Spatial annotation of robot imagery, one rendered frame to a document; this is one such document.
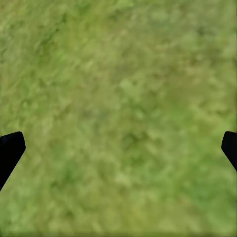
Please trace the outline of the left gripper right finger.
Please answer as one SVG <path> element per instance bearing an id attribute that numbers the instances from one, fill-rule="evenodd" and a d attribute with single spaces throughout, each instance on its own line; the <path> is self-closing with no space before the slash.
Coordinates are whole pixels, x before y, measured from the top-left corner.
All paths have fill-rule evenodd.
<path id="1" fill-rule="evenodd" d="M 221 149 L 237 171 L 237 133 L 226 131 Z"/>

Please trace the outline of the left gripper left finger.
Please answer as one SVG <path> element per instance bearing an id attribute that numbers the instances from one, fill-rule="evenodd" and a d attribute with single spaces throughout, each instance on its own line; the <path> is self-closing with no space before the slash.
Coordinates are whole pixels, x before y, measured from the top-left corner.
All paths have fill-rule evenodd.
<path id="1" fill-rule="evenodd" d="M 0 137 L 0 190 L 26 150 L 21 131 Z"/>

